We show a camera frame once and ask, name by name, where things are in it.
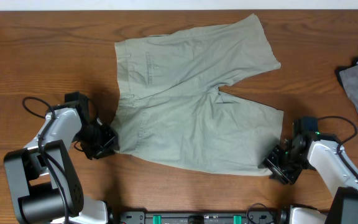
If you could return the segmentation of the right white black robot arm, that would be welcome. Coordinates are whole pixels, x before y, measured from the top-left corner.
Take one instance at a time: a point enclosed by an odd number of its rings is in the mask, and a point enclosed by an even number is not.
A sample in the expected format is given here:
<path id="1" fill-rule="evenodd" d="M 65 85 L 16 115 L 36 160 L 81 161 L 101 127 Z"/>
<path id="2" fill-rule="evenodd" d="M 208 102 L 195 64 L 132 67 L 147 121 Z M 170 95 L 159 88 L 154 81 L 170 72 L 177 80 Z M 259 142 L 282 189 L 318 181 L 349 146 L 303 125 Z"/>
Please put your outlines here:
<path id="1" fill-rule="evenodd" d="M 282 184 L 294 184 L 303 170 L 315 170 L 333 196 L 328 213 L 292 205 L 280 212 L 278 223 L 358 223 L 358 169 L 335 135 L 298 134 L 286 148 L 275 146 L 262 165 Z"/>

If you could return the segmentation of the khaki green shorts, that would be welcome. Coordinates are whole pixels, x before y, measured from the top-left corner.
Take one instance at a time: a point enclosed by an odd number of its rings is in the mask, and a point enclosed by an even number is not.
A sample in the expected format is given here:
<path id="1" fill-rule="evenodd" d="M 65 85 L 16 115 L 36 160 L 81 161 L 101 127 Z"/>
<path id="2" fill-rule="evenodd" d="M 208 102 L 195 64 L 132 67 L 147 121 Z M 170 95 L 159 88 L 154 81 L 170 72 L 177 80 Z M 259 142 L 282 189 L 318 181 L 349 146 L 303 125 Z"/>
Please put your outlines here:
<path id="1" fill-rule="evenodd" d="M 211 174 L 266 176 L 283 112 L 221 91 L 277 70 L 255 15 L 115 43 L 119 153 Z"/>

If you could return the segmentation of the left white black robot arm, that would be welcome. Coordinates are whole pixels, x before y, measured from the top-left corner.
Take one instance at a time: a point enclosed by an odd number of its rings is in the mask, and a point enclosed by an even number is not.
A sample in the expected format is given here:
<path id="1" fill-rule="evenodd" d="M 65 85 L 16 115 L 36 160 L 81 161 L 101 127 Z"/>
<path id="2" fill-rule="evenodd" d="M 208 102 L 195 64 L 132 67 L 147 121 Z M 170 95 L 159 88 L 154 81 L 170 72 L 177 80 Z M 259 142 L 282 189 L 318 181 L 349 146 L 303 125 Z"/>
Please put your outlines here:
<path id="1" fill-rule="evenodd" d="M 88 159 L 115 154 L 117 134 L 90 119 L 87 106 L 57 105 L 23 149 L 8 152 L 4 168 L 19 223 L 114 223 L 111 208 L 84 195 L 68 154 L 79 142 Z"/>

